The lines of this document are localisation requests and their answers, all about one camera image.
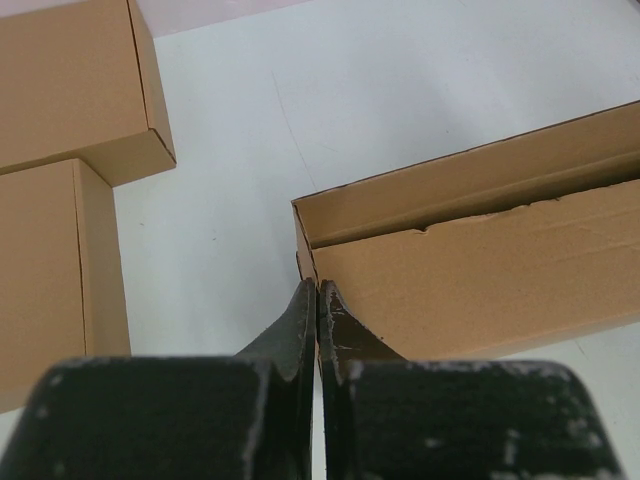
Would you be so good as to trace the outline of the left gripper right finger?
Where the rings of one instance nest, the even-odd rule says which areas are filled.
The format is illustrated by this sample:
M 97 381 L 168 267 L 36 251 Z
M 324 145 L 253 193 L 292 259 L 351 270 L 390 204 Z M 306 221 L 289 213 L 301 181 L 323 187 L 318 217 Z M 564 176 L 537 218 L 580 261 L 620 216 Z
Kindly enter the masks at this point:
M 331 479 L 621 479 L 587 389 L 549 361 L 410 361 L 318 297 Z

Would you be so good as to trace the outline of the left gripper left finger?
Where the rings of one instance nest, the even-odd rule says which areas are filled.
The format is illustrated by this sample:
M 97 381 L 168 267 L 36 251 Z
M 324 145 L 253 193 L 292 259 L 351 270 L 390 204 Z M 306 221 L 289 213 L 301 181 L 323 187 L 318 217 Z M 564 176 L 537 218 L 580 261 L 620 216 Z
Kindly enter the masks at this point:
M 76 357 L 36 384 L 5 479 L 307 479 L 316 289 L 232 356 Z

